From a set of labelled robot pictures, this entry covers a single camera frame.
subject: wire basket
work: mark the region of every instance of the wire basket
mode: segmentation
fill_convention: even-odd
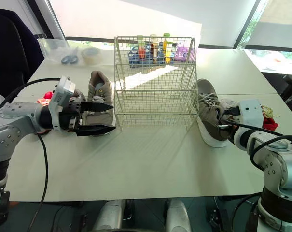
[[[187,129],[198,115],[196,52],[189,37],[115,38],[115,115],[125,126]]]

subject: gray sneaker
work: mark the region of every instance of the gray sneaker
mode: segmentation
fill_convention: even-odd
[[[92,71],[89,81],[88,102],[104,102],[112,105],[112,87],[108,78],[101,71]],[[103,112],[90,112],[87,114],[86,125],[105,124],[116,125],[114,110],[110,109]]]
[[[199,79],[197,90],[199,104],[197,123],[203,140],[212,147],[227,146],[229,143],[228,134],[225,134],[224,131],[220,132],[217,128],[224,108],[220,106],[214,87],[208,80]]]

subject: shoe sole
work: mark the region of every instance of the shoe sole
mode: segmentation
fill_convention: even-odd
[[[200,117],[197,117],[197,124],[198,124],[198,128],[199,128],[199,131],[200,131],[200,134],[204,140],[204,142],[211,146],[211,147],[225,147],[227,146],[230,142],[228,140],[224,140],[224,141],[220,141],[220,140],[217,140],[215,138],[213,138],[208,130],[206,129],[204,123],[202,122],[202,120],[200,119]]]

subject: purple object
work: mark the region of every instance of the purple object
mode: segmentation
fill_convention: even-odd
[[[189,53],[188,47],[178,47],[175,52],[174,61],[183,61],[185,62]],[[194,61],[195,58],[195,49],[192,49],[189,61]]]

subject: tape roll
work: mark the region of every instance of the tape roll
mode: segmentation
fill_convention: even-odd
[[[84,62],[88,65],[98,64],[101,62],[101,53],[98,48],[90,47],[82,51]]]

